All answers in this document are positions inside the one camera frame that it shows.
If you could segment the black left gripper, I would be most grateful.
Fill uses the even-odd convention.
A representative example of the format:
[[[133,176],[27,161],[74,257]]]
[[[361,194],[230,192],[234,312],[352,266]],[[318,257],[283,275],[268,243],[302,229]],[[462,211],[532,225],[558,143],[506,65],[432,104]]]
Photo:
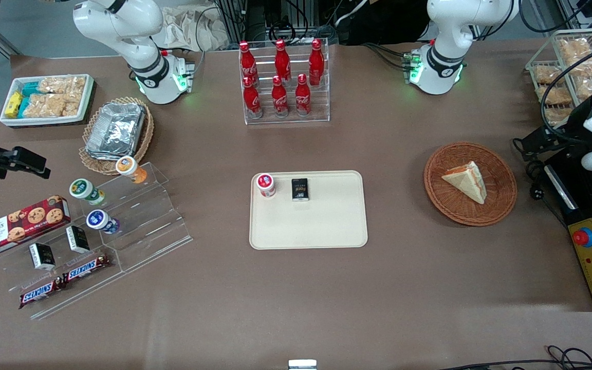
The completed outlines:
[[[565,122],[539,127],[524,138],[515,138],[514,147],[523,150],[523,161],[536,161],[541,154],[569,150],[571,158],[581,159],[592,150],[592,134],[583,123]]]

